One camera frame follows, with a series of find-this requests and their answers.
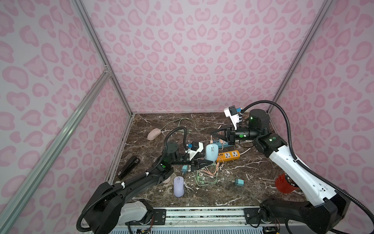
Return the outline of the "teal charger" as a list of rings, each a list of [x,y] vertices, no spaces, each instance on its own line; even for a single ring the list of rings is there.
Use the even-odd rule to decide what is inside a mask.
[[[182,174],[183,174],[183,175],[186,174],[186,173],[188,172],[188,170],[189,170],[189,167],[188,167],[187,165],[184,165],[184,166],[182,167]]]

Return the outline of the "light blue wireless mouse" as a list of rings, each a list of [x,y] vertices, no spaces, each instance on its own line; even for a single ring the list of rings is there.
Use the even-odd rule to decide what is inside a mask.
[[[219,154],[218,145],[212,143],[206,146],[205,159],[209,161],[216,162]]]

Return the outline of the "lavender wireless mouse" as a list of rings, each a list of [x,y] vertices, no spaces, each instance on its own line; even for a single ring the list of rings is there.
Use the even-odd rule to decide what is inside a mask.
[[[180,198],[184,195],[184,178],[182,176],[177,176],[173,180],[173,193],[177,198]]]

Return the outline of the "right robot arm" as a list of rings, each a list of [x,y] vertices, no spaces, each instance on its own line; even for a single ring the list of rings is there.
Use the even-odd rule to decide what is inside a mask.
[[[267,103],[275,106],[282,114],[287,140],[270,131],[270,116],[263,109],[254,106]],[[260,204],[256,218],[259,222],[272,222],[284,219],[306,224],[316,234],[340,233],[335,226],[344,219],[349,205],[354,203],[370,220],[373,213],[359,200],[333,182],[310,169],[294,152],[291,126],[286,112],[277,103],[270,100],[253,102],[243,109],[231,106],[224,109],[231,124],[211,132],[213,137],[229,144],[250,140],[259,153],[277,164],[283,171],[285,182],[291,187],[301,189],[306,202],[290,202],[281,199],[267,199]]]

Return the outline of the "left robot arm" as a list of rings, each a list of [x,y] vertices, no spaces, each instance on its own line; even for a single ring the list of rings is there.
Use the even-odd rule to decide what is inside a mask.
[[[78,217],[76,229],[81,233],[108,234],[120,221],[148,224],[153,219],[153,208],[143,199],[132,202],[135,196],[168,179],[174,165],[189,165],[195,171],[214,163],[205,158],[201,142],[187,143],[187,134],[185,127],[170,131],[162,154],[145,172],[124,182],[100,184]]]

